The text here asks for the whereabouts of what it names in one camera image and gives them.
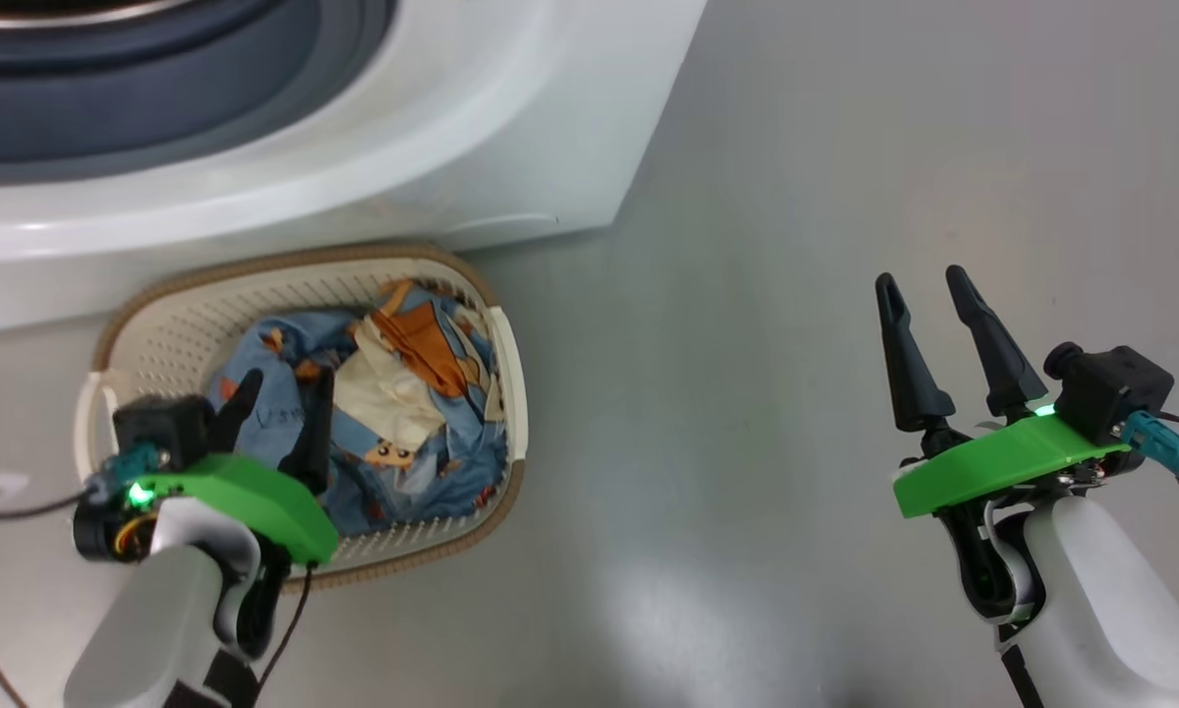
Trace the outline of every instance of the green plastic mount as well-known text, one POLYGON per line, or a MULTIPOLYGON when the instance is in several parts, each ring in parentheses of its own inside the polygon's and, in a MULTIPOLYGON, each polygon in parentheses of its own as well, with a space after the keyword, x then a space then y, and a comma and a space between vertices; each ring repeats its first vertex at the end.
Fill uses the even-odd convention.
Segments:
POLYGON ((294 563, 331 561, 338 535, 305 485, 243 455, 208 455, 183 472, 144 475, 140 488, 170 497, 197 497, 288 548, 294 563))
POLYGON ((1076 462, 1128 452, 1125 444, 1096 446, 1056 416, 1035 416, 971 439, 895 479, 904 520, 1007 489, 1076 462))

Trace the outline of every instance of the floor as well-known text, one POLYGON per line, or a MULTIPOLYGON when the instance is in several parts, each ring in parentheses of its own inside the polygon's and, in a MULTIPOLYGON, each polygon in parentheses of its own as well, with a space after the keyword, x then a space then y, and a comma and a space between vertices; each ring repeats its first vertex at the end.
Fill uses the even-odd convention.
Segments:
MULTIPOLYGON (((1179 381, 1179 0, 711 0, 615 227, 470 259, 526 368, 519 505, 311 596, 262 704, 1010 707, 938 523, 891 499, 917 441, 871 282, 898 278, 966 429, 949 262, 1035 363, 1129 344, 1179 381)), ((0 469, 41 497, 72 484, 100 326, 0 336, 0 469)), ((1179 598, 1168 475, 1095 497, 1179 598)), ((35 707, 123 578, 66 531, 0 528, 0 662, 35 707)))

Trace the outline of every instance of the clothes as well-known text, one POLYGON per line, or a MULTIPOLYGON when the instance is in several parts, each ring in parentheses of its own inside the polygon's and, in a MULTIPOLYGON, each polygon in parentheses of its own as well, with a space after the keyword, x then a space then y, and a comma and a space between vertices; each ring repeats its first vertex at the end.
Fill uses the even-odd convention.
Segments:
POLYGON ((472 515, 507 467, 498 363, 481 315, 413 282, 393 283, 378 300, 360 322, 347 311, 262 319, 209 391, 220 406, 249 369, 262 369, 235 451, 277 467, 305 417, 299 386, 336 369, 320 503, 341 535, 472 515))

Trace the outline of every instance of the white plastic basket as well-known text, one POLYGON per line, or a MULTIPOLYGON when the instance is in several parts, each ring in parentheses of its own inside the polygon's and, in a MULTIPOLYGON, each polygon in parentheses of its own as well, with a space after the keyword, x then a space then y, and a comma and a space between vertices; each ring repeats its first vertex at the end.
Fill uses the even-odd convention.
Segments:
POLYGON ((394 574, 467 550, 507 516, 527 454, 527 399, 507 315, 462 259, 429 246, 334 247, 224 265, 162 283, 130 300, 100 337, 74 417, 74 461, 85 478, 116 448, 112 412, 139 396, 204 393, 239 337, 278 312, 371 304, 383 283, 415 278, 463 297, 489 324, 507 411, 507 471, 483 509, 342 538, 314 587, 394 574))

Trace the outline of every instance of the washing machine drum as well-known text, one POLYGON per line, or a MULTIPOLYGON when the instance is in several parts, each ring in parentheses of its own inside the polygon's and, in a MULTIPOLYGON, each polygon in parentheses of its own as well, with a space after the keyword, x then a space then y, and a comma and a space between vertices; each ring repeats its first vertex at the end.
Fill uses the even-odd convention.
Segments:
POLYGON ((395 0, 0 0, 0 184, 262 138, 377 53, 395 0))

